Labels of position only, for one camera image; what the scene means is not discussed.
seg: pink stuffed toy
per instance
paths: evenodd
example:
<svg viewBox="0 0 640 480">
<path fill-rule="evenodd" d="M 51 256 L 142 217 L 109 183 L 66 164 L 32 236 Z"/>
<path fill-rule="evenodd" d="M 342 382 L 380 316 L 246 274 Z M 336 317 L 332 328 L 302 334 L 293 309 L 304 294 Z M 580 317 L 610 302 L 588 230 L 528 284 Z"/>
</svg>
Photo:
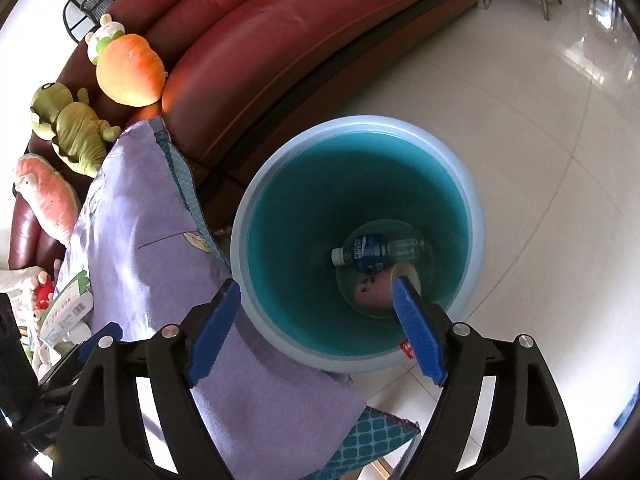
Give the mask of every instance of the pink stuffed toy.
<svg viewBox="0 0 640 480">
<path fill-rule="evenodd" d="M 67 246 L 80 211 L 71 185 L 44 158 L 31 154 L 18 159 L 14 181 L 43 231 Z"/>
</svg>

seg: bottle cap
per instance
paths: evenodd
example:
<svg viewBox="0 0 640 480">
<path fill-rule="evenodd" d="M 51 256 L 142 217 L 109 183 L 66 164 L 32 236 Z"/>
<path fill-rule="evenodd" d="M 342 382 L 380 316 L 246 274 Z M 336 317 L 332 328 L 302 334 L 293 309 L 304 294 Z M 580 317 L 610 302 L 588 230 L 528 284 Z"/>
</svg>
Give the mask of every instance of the bottle cap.
<svg viewBox="0 0 640 480">
<path fill-rule="evenodd" d="M 334 263 L 336 267 L 341 267 L 344 265 L 344 251 L 342 250 L 342 247 L 338 247 L 337 249 L 332 249 L 331 261 Z"/>
</svg>

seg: floor tile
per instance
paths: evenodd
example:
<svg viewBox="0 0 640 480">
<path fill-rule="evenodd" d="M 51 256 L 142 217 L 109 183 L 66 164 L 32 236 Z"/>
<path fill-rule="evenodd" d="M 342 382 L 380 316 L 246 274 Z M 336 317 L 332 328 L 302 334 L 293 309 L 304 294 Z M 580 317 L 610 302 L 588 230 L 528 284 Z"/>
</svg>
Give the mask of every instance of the floor tile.
<svg viewBox="0 0 640 480">
<path fill-rule="evenodd" d="M 469 319 L 484 336 L 536 339 L 564 400 L 583 472 L 638 384 L 639 275 L 638 242 L 573 161 L 530 244 Z"/>
<path fill-rule="evenodd" d="M 374 469 L 374 467 L 370 464 L 367 465 L 360 473 L 358 480 L 382 480 L 378 472 Z"/>
<path fill-rule="evenodd" d="M 370 399 L 376 393 L 384 390 L 389 384 L 406 372 L 406 368 L 398 365 L 377 372 L 363 372 L 351 374 L 353 385 L 351 389 L 358 392 L 365 399 Z"/>
<path fill-rule="evenodd" d="M 425 42 L 423 59 L 495 95 L 571 152 L 591 86 L 580 1 L 553 6 L 545 22 L 535 1 L 494 0 Z"/>
<path fill-rule="evenodd" d="M 424 432 L 435 410 L 436 400 L 420 386 L 420 383 L 410 372 L 406 372 L 398 380 L 375 395 L 369 401 L 369 405 L 393 413 L 401 418 L 418 422 L 422 432 Z M 390 453 L 386 456 L 386 460 L 392 466 L 395 466 L 407 447 L 408 444 Z M 460 460 L 459 468 L 473 465 L 478 459 L 479 451 L 478 444 L 469 439 Z"/>
<path fill-rule="evenodd" d="M 433 384 L 433 381 L 424 376 L 418 367 L 414 367 L 410 370 L 411 374 L 417 379 L 417 381 L 424 387 L 425 390 L 434 399 L 440 399 L 442 388 Z M 486 425 L 489 422 L 489 414 L 491 413 L 491 406 L 494 398 L 494 386 L 495 377 L 485 377 L 482 382 L 482 389 L 480 391 L 480 399 L 478 401 L 478 407 L 476 409 L 476 416 L 474 417 L 474 423 L 471 426 L 470 437 L 476 444 L 482 444 L 484 439 L 484 432 L 486 431 Z"/>
<path fill-rule="evenodd" d="M 624 36 L 616 36 L 617 43 L 607 36 L 594 40 L 603 81 L 591 93 L 575 157 L 640 237 L 640 45 L 636 38 L 622 45 Z"/>
<path fill-rule="evenodd" d="M 471 172 L 484 210 L 482 275 L 470 311 L 520 254 L 556 192 L 569 155 L 488 92 L 420 62 L 414 52 L 342 114 L 379 114 L 423 127 Z"/>
<path fill-rule="evenodd" d="M 423 375 L 420 371 L 420 367 L 414 366 L 409 371 L 411 372 L 411 375 L 414 376 L 416 380 L 422 385 L 422 387 L 427 390 L 431 397 L 433 397 L 435 400 L 438 400 L 440 398 L 442 388 L 436 386 L 431 378 Z"/>
<path fill-rule="evenodd" d="M 167 471 L 177 473 L 171 452 L 164 441 L 164 434 L 160 425 L 158 410 L 154 394 L 151 390 L 151 382 L 148 378 L 138 377 L 136 379 L 138 397 L 140 399 L 140 409 L 145 418 L 146 439 L 149 442 L 149 449 L 154 459 L 154 463 Z"/>
</svg>

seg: black mesh chair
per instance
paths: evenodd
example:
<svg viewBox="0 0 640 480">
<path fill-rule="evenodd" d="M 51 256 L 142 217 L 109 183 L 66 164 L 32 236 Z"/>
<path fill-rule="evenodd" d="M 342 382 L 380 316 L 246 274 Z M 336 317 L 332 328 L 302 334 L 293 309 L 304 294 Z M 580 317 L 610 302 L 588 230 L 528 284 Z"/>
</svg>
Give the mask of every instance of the black mesh chair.
<svg viewBox="0 0 640 480">
<path fill-rule="evenodd" d="M 100 26 L 100 17 L 115 0 L 69 0 L 62 10 L 66 31 L 80 43 L 92 28 Z"/>
</svg>

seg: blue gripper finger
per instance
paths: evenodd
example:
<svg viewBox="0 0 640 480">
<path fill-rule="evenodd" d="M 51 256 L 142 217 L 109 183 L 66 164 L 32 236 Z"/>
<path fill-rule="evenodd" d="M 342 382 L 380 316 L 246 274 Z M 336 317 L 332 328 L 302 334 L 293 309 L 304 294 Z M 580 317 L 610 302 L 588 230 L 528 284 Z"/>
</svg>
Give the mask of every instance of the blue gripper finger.
<svg viewBox="0 0 640 480">
<path fill-rule="evenodd" d="M 430 377 L 435 384 L 442 386 L 447 378 L 444 367 L 444 350 L 440 347 L 438 337 L 422 314 L 420 304 L 414 300 L 417 296 L 411 284 L 398 279 L 393 285 L 394 310 L 398 315 L 402 329 L 409 344 L 414 350 L 420 371 Z"/>
<path fill-rule="evenodd" d="M 211 373 L 226 335 L 240 310 L 240 285 L 232 282 L 218 306 L 209 314 L 189 352 L 189 368 L 184 376 L 193 388 Z"/>
</svg>

